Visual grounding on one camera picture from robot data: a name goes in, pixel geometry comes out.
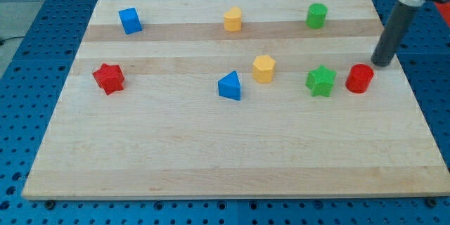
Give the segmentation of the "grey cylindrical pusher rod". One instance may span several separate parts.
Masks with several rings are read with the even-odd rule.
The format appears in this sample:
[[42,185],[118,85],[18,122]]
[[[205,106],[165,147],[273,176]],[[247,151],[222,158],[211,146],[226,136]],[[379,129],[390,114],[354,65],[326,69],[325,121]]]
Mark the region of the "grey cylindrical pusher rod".
[[387,67],[391,63],[407,29],[419,10],[420,8],[417,6],[409,6],[396,1],[371,56],[371,62],[374,65]]

